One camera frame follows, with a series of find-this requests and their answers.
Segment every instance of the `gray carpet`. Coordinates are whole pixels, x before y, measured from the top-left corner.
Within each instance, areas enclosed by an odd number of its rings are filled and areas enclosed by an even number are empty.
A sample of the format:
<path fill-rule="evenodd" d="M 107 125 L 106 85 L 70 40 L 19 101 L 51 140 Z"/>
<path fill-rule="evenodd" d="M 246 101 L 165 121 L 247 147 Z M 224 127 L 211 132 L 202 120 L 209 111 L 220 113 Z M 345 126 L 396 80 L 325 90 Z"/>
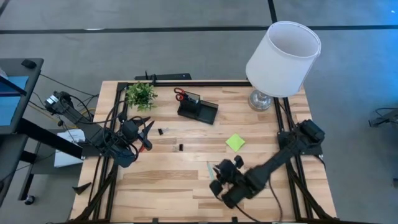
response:
<path fill-rule="evenodd" d="M 398 24 L 393 0 L 274 0 L 278 20 L 308 26 Z M 79 29 L 173 26 L 267 26 L 265 0 L 11 0 L 0 29 Z M 380 107 L 398 105 L 398 30 L 316 31 L 322 54 L 305 81 L 315 122 L 326 132 L 326 173 L 343 220 L 396 223 L 397 130 L 370 128 Z M 103 80 L 149 73 L 191 73 L 194 79 L 246 78 L 244 68 L 265 31 L 125 34 L 0 35 L 0 57 L 42 57 L 42 73 L 90 93 Z M 46 98 L 63 86 L 40 78 Z M 75 93 L 77 97 L 85 95 Z M 25 117 L 45 128 L 55 123 L 28 108 Z M 33 150 L 33 142 L 27 149 Z M 1 223 L 65 221 L 78 177 L 35 177 L 37 203 L 16 200 L 19 171 L 0 208 Z"/>

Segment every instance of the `scissors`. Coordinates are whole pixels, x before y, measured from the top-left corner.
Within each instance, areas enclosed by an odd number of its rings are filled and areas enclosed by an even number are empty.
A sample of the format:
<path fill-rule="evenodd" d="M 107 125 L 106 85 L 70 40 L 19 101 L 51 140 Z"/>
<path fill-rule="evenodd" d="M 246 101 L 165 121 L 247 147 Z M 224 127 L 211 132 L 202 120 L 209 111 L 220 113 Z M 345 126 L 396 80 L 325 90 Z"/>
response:
<path fill-rule="evenodd" d="M 176 93 L 175 95 L 175 99 L 177 101 L 183 101 L 184 99 L 189 98 L 189 96 L 185 93 L 185 91 L 181 88 L 174 88 L 174 93 Z"/>

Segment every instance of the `potted plant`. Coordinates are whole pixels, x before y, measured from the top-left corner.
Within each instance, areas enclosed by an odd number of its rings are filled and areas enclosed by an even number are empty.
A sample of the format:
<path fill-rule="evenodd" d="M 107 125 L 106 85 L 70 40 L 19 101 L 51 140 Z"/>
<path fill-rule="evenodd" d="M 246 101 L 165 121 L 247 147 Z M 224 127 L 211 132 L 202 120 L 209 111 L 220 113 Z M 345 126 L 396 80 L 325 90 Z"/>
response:
<path fill-rule="evenodd" d="M 156 106 L 152 102 L 157 95 L 154 91 L 154 87 L 152 85 L 144 84 L 144 83 L 136 83 L 126 91 L 127 94 L 127 105 L 131 108 L 132 106 L 138 106 L 138 111 L 146 111 L 155 108 Z"/>

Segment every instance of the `caster wheel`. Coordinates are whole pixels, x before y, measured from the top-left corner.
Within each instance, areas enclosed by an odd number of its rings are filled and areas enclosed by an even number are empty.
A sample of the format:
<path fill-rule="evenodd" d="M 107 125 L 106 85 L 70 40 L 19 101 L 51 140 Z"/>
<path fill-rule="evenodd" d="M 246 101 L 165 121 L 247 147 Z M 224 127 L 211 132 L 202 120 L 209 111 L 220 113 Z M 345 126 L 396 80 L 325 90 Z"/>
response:
<path fill-rule="evenodd" d="M 25 199 L 25 205 L 32 205 L 35 202 L 35 197 L 28 195 Z"/>

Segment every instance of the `black desk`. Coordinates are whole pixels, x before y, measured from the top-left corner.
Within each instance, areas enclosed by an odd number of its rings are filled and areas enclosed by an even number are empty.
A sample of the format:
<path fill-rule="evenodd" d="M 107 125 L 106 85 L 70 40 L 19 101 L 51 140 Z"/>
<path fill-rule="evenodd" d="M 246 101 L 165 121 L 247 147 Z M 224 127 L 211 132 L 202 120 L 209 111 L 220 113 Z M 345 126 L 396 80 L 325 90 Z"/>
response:
<path fill-rule="evenodd" d="M 19 161 L 33 164 L 37 156 L 35 153 L 24 151 L 28 137 L 38 142 L 57 148 L 71 156 L 81 157 L 81 148 L 71 142 L 58 137 L 56 134 L 47 131 L 44 128 L 24 119 L 27 104 L 32 96 L 33 89 L 39 79 L 40 71 L 44 60 L 41 58 L 29 58 L 37 66 L 29 69 L 21 65 L 24 58 L 0 59 L 0 67 L 7 73 L 7 76 L 28 76 L 24 90 L 26 96 L 21 96 L 18 106 L 14 112 L 11 123 L 8 126 L 0 126 L 0 206 L 7 194 L 11 180 L 14 177 L 13 172 L 18 166 Z"/>

